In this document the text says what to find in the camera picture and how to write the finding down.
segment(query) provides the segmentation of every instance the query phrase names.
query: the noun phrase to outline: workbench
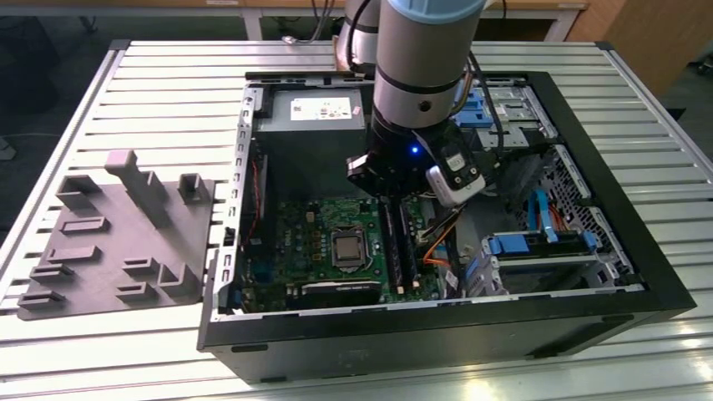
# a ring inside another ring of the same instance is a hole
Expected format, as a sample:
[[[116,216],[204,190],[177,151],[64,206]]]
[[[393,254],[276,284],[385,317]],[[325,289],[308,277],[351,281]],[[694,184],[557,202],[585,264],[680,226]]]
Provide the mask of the workbench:
[[[319,7],[324,0],[317,0]],[[501,3],[482,18],[502,18]],[[562,42],[588,0],[508,0],[508,19],[544,19],[553,24],[545,41]],[[36,17],[241,17],[248,40],[263,40],[263,17],[312,17],[309,0],[0,0],[0,15]],[[344,0],[336,1],[332,17],[344,16]]]
[[[105,55],[0,249],[0,398],[488,400],[598,394],[689,400],[709,392],[713,169],[616,51],[592,43],[476,43],[472,50],[485,70],[553,75],[698,304],[673,321],[638,327],[566,358],[255,387],[195,350],[200,304],[20,321],[17,297],[57,219],[53,194],[64,175],[113,183],[103,169],[107,152],[133,148],[139,164],[163,182],[184,172],[217,180],[209,235],[217,244],[244,74],[335,68],[327,42],[124,44],[116,42]]]

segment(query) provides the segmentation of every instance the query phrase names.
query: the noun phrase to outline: green circuit board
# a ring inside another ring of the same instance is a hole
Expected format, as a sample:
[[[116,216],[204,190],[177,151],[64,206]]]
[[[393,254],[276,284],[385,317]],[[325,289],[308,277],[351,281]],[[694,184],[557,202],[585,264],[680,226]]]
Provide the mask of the green circuit board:
[[[406,210],[416,232],[424,227],[417,200],[408,201]],[[332,233],[343,230],[364,236],[365,263],[356,270],[333,266]],[[372,198],[283,202],[277,210],[275,255],[269,260],[252,261],[249,270],[257,279],[248,289],[255,312],[285,310],[285,291],[305,282],[377,281],[382,287],[380,303],[430,300],[438,294],[433,275],[420,277],[418,289],[402,294],[392,289],[377,201]]]

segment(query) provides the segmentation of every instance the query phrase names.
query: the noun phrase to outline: sticker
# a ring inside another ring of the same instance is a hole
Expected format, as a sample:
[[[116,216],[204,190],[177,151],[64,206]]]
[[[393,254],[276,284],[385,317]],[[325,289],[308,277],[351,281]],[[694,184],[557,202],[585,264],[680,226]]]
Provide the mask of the sticker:
[[[450,171],[458,171],[465,167],[465,160],[464,156],[457,153],[454,156],[445,159],[445,163],[448,163],[448,167],[450,168]]]
[[[349,98],[299,98],[289,103],[289,119],[351,119]]]
[[[584,8],[584,4],[576,4],[576,3],[560,3],[557,4],[558,8]]]
[[[445,273],[445,280],[448,281],[448,284],[450,284],[450,287],[453,287],[453,289],[458,289],[458,278],[450,272],[450,270]]]

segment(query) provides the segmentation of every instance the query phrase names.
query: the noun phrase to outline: wooden cabinet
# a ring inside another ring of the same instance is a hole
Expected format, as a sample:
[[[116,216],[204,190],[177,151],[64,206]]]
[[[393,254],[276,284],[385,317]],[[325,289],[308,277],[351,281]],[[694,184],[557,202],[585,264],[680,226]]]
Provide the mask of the wooden cabinet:
[[[0,0],[0,6],[241,7],[245,0]]]
[[[608,41],[656,95],[713,39],[710,0],[590,0],[568,41]]]

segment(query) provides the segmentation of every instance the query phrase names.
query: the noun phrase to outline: motherboard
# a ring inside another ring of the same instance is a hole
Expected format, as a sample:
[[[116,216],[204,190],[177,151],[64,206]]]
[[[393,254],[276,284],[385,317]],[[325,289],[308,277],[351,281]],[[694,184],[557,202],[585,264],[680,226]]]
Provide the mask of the motherboard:
[[[405,202],[412,235],[424,229],[418,201]],[[252,285],[243,295],[249,312],[438,298],[434,273],[418,288],[394,290],[389,283],[377,200],[373,198],[287,201],[279,204],[275,254],[248,261]]]

